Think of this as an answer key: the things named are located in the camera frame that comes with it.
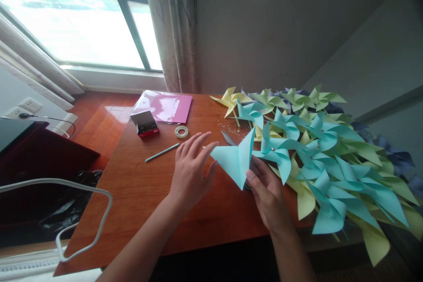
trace white curtain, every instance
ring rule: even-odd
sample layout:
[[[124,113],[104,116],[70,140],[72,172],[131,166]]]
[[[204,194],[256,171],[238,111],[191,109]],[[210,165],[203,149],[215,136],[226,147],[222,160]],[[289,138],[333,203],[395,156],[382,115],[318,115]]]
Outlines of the white curtain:
[[[197,93],[196,0],[148,0],[167,89]]]
[[[69,110],[72,95],[84,91],[47,54],[0,15],[0,68]]]

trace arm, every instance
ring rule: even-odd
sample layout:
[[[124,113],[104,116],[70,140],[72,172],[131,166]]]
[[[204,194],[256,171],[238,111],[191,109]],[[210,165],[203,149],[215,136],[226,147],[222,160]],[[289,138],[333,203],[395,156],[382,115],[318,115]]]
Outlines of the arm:
[[[178,148],[169,194],[104,270],[98,282],[149,280],[169,237],[212,187],[217,161],[210,165],[206,177],[203,176],[203,169],[210,153],[219,143],[213,142],[201,150],[209,136],[210,132],[196,134]]]
[[[281,281],[316,281],[300,237],[289,217],[280,181],[260,159],[251,158],[247,171],[257,208],[270,232]]]

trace small box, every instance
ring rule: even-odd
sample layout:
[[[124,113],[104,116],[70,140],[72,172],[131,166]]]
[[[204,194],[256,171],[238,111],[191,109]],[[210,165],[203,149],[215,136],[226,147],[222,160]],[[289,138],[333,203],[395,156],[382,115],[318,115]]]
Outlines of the small box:
[[[155,122],[151,111],[133,114],[131,115],[131,119],[137,127],[137,134],[140,138],[159,133],[159,128],[157,128],[157,123]]]

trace wall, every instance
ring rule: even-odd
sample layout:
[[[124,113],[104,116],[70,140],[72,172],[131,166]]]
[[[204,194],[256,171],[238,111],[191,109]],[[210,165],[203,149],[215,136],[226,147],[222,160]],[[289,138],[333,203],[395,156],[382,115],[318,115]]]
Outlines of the wall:
[[[43,108],[37,111],[36,115],[69,120],[69,114],[66,111],[2,69],[0,69],[0,91],[0,115],[17,106],[25,98],[32,97],[43,104]],[[52,126],[59,126],[60,124],[60,121],[57,120],[44,118],[32,119],[36,121],[47,121]]]
[[[304,85],[339,92],[343,108],[409,151],[423,176],[423,2],[386,0]]]
[[[197,0],[203,93],[302,86],[383,0]]]

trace hand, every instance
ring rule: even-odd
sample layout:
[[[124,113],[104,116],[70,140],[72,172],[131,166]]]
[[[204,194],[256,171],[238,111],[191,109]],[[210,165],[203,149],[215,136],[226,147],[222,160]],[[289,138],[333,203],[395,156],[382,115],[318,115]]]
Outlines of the hand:
[[[280,180],[262,160],[255,156],[251,157],[250,167],[251,170],[247,170],[247,179],[261,219],[270,234],[279,235],[287,229],[292,229]]]
[[[214,161],[204,177],[204,165],[219,142],[212,142],[204,149],[203,143],[211,132],[197,133],[182,143],[175,155],[175,172],[168,198],[182,209],[183,215],[188,213],[212,188],[216,176],[217,161]]]

